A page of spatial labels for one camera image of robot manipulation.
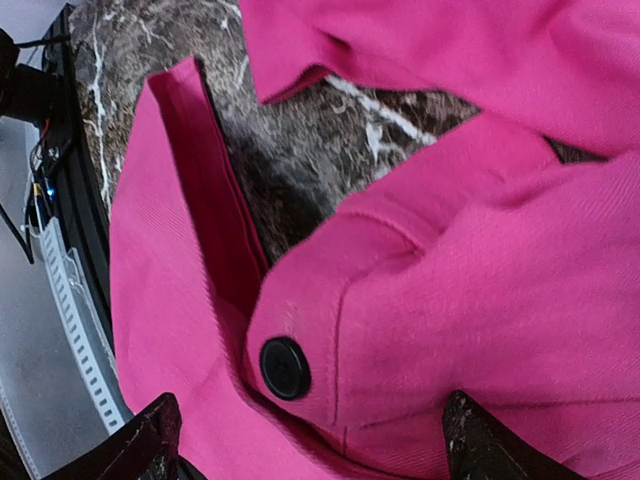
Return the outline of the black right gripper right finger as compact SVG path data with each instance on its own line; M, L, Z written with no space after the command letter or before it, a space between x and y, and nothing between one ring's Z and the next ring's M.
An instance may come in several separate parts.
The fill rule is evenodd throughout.
M461 390L442 416L450 477L454 480L581 480L539 452Z

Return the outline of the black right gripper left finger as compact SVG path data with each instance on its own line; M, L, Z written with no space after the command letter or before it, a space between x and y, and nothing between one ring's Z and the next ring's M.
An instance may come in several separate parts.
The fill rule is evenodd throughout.
M176 397L163 393L103 443L51 479L176 479L182 425Z

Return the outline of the pink trousers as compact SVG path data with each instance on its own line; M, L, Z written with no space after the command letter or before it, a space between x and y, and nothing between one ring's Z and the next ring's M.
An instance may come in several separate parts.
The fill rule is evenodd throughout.
M193 59L151 76L112 210L120 387L211 479L443 479L463 390L639 475L639 5L244 1L260 101L329 73L475 118L268 267Z

